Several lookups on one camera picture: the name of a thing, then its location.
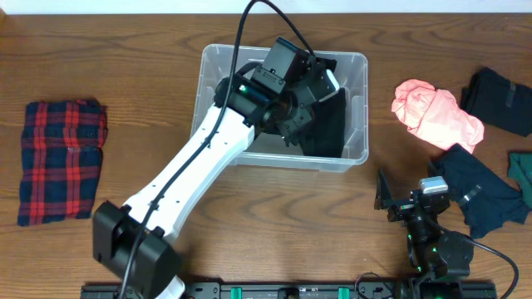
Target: white wall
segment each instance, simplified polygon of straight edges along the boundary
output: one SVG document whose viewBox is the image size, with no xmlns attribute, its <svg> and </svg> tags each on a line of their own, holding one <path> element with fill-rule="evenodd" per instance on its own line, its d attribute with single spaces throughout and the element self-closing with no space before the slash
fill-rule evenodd
<svg viewBox="0 0 532 299">
<path fill-rule="evenodd" d="M 272 0 L 286 13 L 532 12 L 532 0 Z M 7 14 L 241 13 L 249 0 L 0 0 Z M 269 13 L 259 3 L 252 12 Z"/>
</svg>

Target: red and blue plaid fabric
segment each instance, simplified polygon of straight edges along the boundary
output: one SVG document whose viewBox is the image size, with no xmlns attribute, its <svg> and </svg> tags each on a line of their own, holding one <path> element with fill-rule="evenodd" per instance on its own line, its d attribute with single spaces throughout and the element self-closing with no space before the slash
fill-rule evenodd
<svg viewBox="0 0 532 299">
<path fill-rule="evenodd" d="M 91 216 L 106 135 L 96 100 L 27 105 L 18 225 Z"/>
</svg>

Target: plaid shirt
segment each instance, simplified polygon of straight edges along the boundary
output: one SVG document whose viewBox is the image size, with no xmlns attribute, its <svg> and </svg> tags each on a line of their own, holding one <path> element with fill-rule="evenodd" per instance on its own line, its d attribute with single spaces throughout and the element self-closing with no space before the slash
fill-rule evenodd
<svg viewBox="0 0 532 299">
<path fill-rule="evenodd" d="M 18 225 L 91 216 L 106 135 L 96 100 L 27 105 Z"/>
</svg>

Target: dark green cloth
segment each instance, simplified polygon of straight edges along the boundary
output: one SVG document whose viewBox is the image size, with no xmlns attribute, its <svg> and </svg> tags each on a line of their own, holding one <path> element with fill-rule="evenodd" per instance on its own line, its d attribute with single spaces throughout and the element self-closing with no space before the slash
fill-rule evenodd
<svg viewBox="0 0 532 299">
<path fill-rule="evenodd" d="M 508 177 L 517 181 L 523 201 L 532 208 L 532 154 L 510 153 Z"/>
</svg>

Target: green clamp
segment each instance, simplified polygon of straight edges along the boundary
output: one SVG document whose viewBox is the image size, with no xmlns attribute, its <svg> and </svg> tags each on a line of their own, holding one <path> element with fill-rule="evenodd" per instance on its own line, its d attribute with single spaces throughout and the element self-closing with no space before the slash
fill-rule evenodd
<svg viewBox="0 0 532 299">
<path fill-rule="evenodd" d="M 242 299 L 242 288 L 231 287 L 231 299 Z"/>
<path fill-rule="evenodd" d="M 339 287 L 338 288 L 338 299 L 349 299 L 349 288 Z"/>
</svg>

